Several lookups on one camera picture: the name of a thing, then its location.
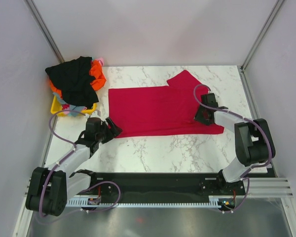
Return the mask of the crimson red t shirt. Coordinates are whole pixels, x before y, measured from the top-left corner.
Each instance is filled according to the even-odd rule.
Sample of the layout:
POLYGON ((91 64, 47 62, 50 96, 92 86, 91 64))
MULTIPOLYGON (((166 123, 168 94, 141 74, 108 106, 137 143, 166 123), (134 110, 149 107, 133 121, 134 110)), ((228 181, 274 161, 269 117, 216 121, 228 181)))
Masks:
POLYGON ((222 126, 203 125, 194 119, 199 108, 194 97, 207 93, 208 89, 184 70, 165 86, 109 89, 109 117, 122 129, 119 138, 222 134, 222 126))

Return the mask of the yellow plastic basket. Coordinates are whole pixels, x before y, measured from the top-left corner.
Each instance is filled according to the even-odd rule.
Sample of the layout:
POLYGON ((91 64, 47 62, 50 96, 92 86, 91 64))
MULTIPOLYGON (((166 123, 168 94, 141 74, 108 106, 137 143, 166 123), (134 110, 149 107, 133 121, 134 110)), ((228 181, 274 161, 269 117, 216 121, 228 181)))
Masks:
MULTIPOLYGON (((77 106, 71 106, 70 107, 70 105, 67 105, 67 104, 64 104, 64 105, 65 105, 65 112, 61 112, 61 113, 57 114, 57 116, 59 116, 59 117, 74 116, 74 112, 70 112, 70 108, 72 108, 74 111, 78 111, 78 112, 81 112, 83 114, 92 115, 92 113, 97 108, 97 104, 96 103, 94 103, 90 109, 88 109, 86 107, 77 107, 77 106)), ((63 104, 61 104, 59 102, 59 100, 58 100, 58 97, 56 95, 54 95, 50 112, 52 114, 55 114, 55 113, 61 111, 62 109, 63 109, 63 104)))

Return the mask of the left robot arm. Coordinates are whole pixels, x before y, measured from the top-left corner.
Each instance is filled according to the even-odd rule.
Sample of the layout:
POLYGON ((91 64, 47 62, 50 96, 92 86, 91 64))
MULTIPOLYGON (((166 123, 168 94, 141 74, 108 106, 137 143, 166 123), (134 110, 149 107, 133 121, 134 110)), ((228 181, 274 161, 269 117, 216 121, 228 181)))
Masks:
POLYGON ((98 182, 95 173, 77 168, 89 160, 105 144, 122 133, 111 118, 88 118, 85 130, 73 142, 72 149, 49 167, 33 170, 25 207, 40 217, 60 216, 67 201, 79 193, 94 194, 99 186, 118 185, 113 181, 98 182))

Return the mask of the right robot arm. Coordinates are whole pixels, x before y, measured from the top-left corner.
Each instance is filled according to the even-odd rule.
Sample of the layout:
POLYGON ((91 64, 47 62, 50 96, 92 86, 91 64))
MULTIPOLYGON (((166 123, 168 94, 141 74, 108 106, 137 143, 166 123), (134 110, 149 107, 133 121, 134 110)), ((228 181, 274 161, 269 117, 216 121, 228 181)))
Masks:
POLYGON ((220 107, 213 93, 196 98, 200 103, 194 120, 203 125, 219 125, 234 134, 234 160, 220 170, 215 179, 204 180, 202 191, 228 194, 239 188, 244 178, 255 168, 267 166, 275 157, 275 147, 265 119, 248 119, 220 107))

